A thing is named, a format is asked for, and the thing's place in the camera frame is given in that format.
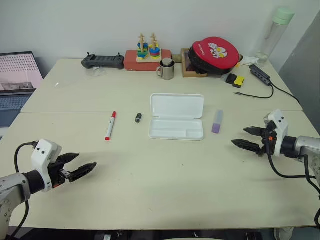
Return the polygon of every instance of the white plastic box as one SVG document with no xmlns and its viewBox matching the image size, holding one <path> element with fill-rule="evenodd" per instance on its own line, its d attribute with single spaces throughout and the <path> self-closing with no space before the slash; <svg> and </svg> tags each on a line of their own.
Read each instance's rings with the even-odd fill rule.
<svg viewBox="0 0 320 240">
<path fill-rule="evenodd" d="M 204 96 L 199 94 L 152 94 L 149 137 L 193 141 L 204 139 L 200 119 L 204 101 Z"/>
</svg>

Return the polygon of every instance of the mug handle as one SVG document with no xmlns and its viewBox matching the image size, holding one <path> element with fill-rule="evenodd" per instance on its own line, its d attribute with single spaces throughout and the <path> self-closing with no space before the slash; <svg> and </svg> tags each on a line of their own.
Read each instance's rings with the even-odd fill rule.
<svg viewBox="0 0 320 240">
<path fill-rule="evenodd" d="M 158 67 L 156 68 L 155 73 L 156 73 L 156 75 L 157 75 L 159 78 L 162 78 L 162 72 L 161 72 L 160 75 L 159 75 L 159 70 L 161 71 L 161 66 L 158 66 Z"/>
</svg>

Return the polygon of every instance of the water bottle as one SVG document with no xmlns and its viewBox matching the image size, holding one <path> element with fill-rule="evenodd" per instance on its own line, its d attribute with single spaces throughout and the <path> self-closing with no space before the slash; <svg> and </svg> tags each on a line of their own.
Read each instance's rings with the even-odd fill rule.
<svg viewBox="0 0 320 240">
<path fill-rule="evenodd" d="M 255 55 L 259 59 L 259 67 L 266 63 L 294 15 L 295 13 L 286 7 L 280 7 L 276 10 L 276 14 L 272 18 L 271 27 L 268 29 L 260 49 Z"/>
</svg>

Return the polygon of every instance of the cartoon character print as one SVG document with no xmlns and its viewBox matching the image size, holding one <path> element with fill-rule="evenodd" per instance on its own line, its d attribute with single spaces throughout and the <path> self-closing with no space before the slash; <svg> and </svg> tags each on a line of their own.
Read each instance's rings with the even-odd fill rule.
<svg viewBox="0 0 320 240">
<path fill-rule="evenodd" d="M 212 43 L 212 42 L 209 43 L 209 47 L 211 48 L 210 52 L 211 52 L 212 56 L 216 59 L 225 58 L 228 55 L 228 53 L 226 52 L 226 49 L 218 46 L 215 43 Z"/>
</svg>

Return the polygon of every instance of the stainless steel mug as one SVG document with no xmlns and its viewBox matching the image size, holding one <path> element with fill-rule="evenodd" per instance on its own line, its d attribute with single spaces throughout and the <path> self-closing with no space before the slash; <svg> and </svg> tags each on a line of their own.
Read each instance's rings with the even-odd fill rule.
<svg viewBox="0 0 320 240">
<path fill-rule="evenodd" d="M 159 78 L 164 80 L 173 79 L 175 76 L 175 61 L 168 57 L 162 59 L 155 72 Z"/>
</svg>

